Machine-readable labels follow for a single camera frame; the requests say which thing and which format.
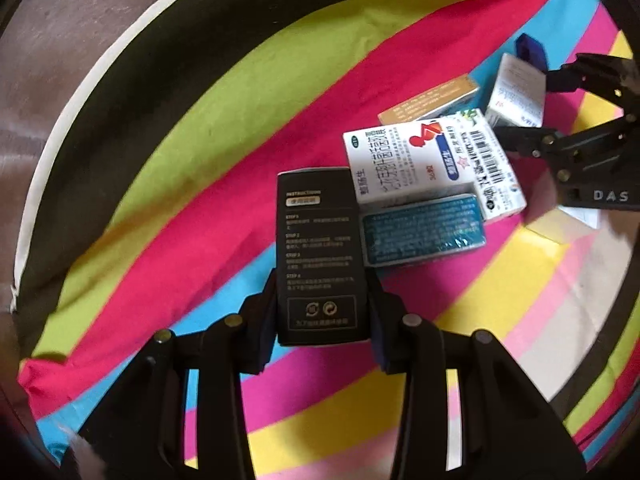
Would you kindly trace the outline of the white red-heart medicine box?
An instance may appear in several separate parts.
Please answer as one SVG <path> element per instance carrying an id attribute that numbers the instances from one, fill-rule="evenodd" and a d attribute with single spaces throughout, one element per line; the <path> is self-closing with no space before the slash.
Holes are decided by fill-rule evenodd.
<path id="1" fill-rule="evenodd" d="M 474 191 L 462 125 L 452 115 L 345 132 L 343 141 L 363 210 Z"/>

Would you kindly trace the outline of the black instruction box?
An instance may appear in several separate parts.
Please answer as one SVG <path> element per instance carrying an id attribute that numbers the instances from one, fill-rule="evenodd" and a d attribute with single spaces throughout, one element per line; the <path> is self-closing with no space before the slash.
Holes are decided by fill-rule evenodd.
<path id="1" fill-rule="evenodd" d="M 278 175 L 276 245 L 279 344 L 321 347 L 367 340 L 371 313 L 348 168 Z"/>

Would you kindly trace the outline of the rainbow striped cloth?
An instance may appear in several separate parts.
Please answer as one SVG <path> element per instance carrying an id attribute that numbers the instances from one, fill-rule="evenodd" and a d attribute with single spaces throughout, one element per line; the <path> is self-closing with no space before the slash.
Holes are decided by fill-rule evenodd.
<path id="1" fill-rule="evenodd" d="M 262 288 L 281 171 L 344 165 L 345 131 L 455 76 L 488 90 L 524 34 L 551 67 L 632 51 L 602 0 L 156 0 L 63 107 L 24 207 L 17 379 L 52 457 L 153 332 Z M 492 330 L 595 465 L 639 413 L 637 232 L 611 214 L 561 245 L 514 214 L 382 281 L 445 330 Z"/>

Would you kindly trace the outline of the beige velvet sofa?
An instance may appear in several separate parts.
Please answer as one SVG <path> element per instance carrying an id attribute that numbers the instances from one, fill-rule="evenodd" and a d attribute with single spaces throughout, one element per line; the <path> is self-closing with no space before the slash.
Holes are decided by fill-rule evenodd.
<path id="1" fill-rule="evenodd" d="M 1 36 L 1 309 L 9 310 L 25 197 L 62 108 L 156 0 L 23 0 Z"/>

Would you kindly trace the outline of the white gold long box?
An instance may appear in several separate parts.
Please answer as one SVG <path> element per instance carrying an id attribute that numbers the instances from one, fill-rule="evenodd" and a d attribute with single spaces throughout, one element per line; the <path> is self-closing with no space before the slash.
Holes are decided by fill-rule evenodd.
<path id="1" fill-rule="evenodd" d="M 479 91 L 480 85 L 468 74 L 457 76 L 384 110 L 378 114 L 378 121 L 393 125 L 438 117 L 469 103 Z"/>

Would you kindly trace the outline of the teal medicine box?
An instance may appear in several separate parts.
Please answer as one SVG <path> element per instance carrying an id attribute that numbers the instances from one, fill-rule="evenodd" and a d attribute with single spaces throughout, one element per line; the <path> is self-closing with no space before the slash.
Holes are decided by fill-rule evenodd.
<path id="1" fill-rule="evenodd" d="M 370 212 L 360 226 L 363 257 L 372 268 L 472 252 L 486 244 L 484 219 L 472 194 Z"/>

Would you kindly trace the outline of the small blue box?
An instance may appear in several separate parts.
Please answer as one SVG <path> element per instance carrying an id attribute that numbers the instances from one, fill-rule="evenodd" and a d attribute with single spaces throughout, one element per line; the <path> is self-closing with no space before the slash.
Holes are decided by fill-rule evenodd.
<path id="1" fill-rule="evenodd" d="M 548 70 L 548 58 L 544 46 L 532 36 L 521 34 L 515 40 L 516 56 L 545 73 Z"/>

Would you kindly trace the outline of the small white medicine box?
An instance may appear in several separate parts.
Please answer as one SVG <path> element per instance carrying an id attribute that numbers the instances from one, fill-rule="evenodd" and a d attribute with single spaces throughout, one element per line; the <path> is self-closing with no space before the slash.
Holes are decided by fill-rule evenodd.
<path id="1" fill-rule="evenodd" d="M 491 128 L 539 128 L 544 122 L 546 74 L 510 53 L 503 53 L 485 110 Z"/>

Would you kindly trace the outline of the white barcode medicine box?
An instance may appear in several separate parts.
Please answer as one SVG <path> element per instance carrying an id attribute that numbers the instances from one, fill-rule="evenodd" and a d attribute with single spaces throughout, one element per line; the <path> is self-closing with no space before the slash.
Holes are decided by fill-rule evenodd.
<path id="1" fill-rule="evenodd" d="M 475 174 L 475 193 L 486 223 L 514 216 L 527 205 L 520 182 L 494 130 L 478 108 L 454 114 Z"/>

